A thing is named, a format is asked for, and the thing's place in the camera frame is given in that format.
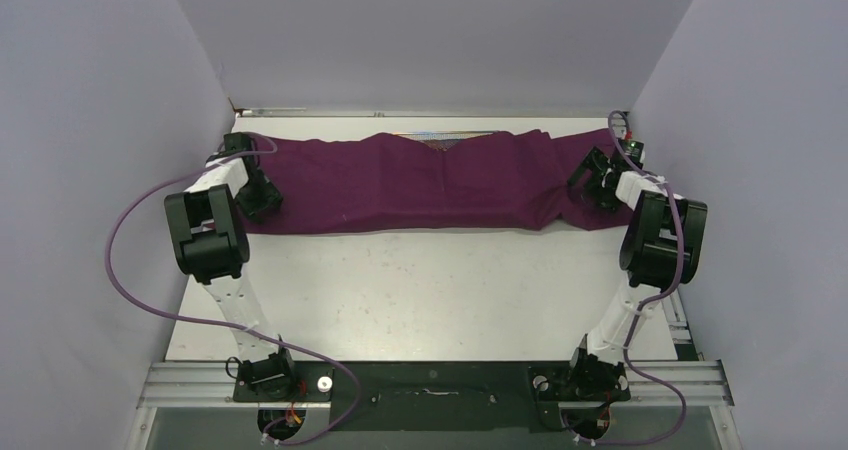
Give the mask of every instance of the white table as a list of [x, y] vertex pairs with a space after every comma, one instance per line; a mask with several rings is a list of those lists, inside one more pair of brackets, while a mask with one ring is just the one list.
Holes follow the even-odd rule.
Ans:
[[[357, 140], [378, 132], [602, 128], [573, 118], [240, 118], [233, 131]], [[274, 330], [338, 360], [567, 360], [620, 278], [624, 228], [587, 232], [407, 230], [251, 235], [253, 288]], [[190, 279], [180, 313], [223, 316]], [[633, 342], [638, 360], [675, 360], [663, 312]], [[229, 330], [177, 322], [167, 360], [236, 355]], [[294, 355], [295, 359], [304, 358]]]

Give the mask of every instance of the table surface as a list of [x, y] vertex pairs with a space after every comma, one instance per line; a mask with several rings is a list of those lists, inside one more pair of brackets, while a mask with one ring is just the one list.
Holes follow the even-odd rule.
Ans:
[[[605, 125], [576, 118], [240, 118], [233, 131], [357, 140], [378, 132], [536, 128], [563, 136]], [[275, 332], [338, 360], [567, 360], [615, 294], [624, 230], [557, 222], [542, 232], [250, 235], [248, 272]], [[194, 279], [180, 313], [223, 318]], [[677, 358], [663, 312], [632, 347], [634, 359]], [[236, 354], [229, 330], [177, 322], [166, 359]]]

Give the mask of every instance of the folded purple fabric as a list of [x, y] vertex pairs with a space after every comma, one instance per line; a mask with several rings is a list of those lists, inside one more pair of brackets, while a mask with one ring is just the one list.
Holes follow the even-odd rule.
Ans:
[[249, 233], [540, 230], [557, 218], [594, 230], [630, 218], [629, 209], [596, 209], [566, 186], [593, 146], [613, 151], [607, 130], [553, 139], [539, 130], [498, 132], [448, 150], [385, 133], [357, 142], [274, 141], [279, 151], [263, 155], [261, 167], [283, 206], [262, 224], [245, 221]]

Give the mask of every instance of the black wire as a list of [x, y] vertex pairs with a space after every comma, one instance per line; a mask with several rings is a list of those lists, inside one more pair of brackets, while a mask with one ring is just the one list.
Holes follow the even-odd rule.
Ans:
[[224, 364], [224, 371], [227, 372], [227, 375], [233, 380], [238, 380], [238, 377], [230, 373], [230, 362], [236, 362], [241, 366], [241, 360], [236, 357], [230, 357], [227, 359], [227, 363]]

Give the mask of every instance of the gray wall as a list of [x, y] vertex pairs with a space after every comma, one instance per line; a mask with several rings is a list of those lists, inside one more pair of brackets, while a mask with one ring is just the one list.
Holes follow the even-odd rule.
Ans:
[[[123, 448], [168, 325], [112, 290], [106, 233], [231, 113], [176, 0], [0, 0], [0, 448]], [[175, 309], [161, 199], [119, 240], [120, 277]]]
[[748, 449], [845, 448], [848, 0], [694, 0], [635, 106], [710, 205], [682, 297]]
[[241, 107], [630, 108], [691, 0], [179, 0]]

